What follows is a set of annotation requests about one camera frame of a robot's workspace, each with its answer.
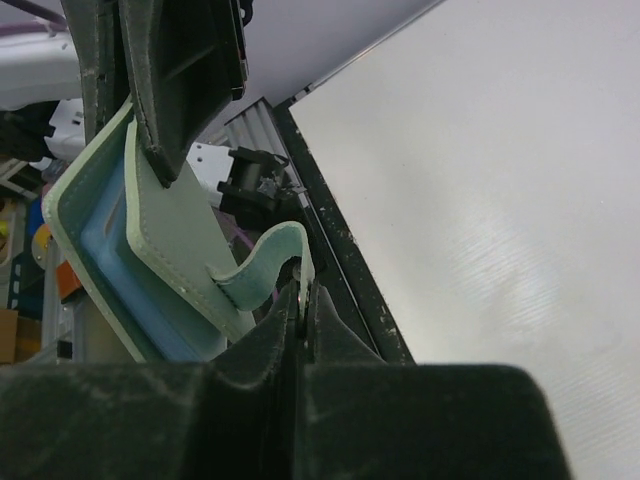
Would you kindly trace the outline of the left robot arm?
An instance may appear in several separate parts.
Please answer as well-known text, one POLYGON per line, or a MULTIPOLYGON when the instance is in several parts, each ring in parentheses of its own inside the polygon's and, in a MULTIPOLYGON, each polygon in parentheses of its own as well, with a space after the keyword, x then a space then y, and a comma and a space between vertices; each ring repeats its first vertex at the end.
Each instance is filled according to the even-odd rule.
POLYGON ((193 141, 248 77, 249 1, 30 1, 24 25, 1 29, 1 153, 70 160, 130 100, 138 123, 127 202, 153 190, 186 204, 193 141))

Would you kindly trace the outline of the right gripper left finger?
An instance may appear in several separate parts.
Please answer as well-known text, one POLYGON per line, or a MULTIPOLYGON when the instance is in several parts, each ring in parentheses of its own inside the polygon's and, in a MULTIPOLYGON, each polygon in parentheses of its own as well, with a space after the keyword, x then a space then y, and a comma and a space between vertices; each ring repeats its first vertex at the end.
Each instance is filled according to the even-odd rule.
POLYGON ((298 287, 205 363, 26 363, 1 371, 5 479, 288 479, 283 384, 298 287))

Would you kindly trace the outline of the grey-green card holder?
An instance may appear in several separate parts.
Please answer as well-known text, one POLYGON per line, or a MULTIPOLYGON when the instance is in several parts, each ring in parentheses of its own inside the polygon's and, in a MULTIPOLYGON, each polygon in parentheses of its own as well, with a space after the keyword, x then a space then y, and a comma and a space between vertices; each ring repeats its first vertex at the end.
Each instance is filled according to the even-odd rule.
POLYGON ((237 263, 193 170, 184 166, 171 186, 161 185, 143 154, 133 106, 125 102, 57 180, 42 206, 60 250, 134 360, 166 359, 134 324, 80 242, 119 155, 124 156, 128 246, 223 336, 226 346, 254 328, 253 312, 271 296, 291 258, 301 261, 298 299, 307 301, 315 269, 305 228, 295 221, 270 228, 247 259, 237 263))

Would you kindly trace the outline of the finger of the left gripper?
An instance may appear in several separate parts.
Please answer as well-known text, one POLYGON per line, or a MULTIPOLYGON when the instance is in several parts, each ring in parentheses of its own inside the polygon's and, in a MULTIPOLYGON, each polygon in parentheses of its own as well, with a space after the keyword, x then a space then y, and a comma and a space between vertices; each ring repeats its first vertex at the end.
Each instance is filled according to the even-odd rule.
POLYGON ((168 187, 194 140, 244 95, 248 7, 240 1, 122 1, 119 14, 138 135, 146 160, 168 187))
POLYGON ((129 95, 119 4, 62 0, 79 60, 85 140, 91 141, 129 95))

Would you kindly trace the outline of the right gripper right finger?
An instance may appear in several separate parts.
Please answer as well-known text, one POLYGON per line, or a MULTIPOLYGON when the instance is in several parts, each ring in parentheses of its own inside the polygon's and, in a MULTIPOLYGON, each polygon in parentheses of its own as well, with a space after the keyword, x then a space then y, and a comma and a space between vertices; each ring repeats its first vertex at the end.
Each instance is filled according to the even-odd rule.
POLYGON ((546 397, 504 364, 376 355, 311 290, 298 383, 297 479, 568 479, 546 397))

